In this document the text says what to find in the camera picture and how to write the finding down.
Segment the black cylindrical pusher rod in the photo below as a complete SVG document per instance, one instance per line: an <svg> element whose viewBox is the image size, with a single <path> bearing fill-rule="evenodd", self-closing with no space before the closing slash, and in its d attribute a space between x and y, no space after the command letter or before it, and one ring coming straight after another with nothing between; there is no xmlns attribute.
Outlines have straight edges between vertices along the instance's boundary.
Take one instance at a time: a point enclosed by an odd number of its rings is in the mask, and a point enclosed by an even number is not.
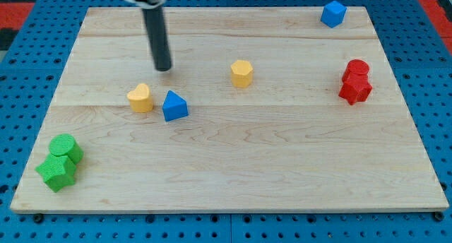
<svg viewBox="0 0 452 243"><path fill-rule="evenodd" d="M169 71L172 68L172 58L163 9L161 6L143 8L142 14L154 67L157 71Z"/></svg>

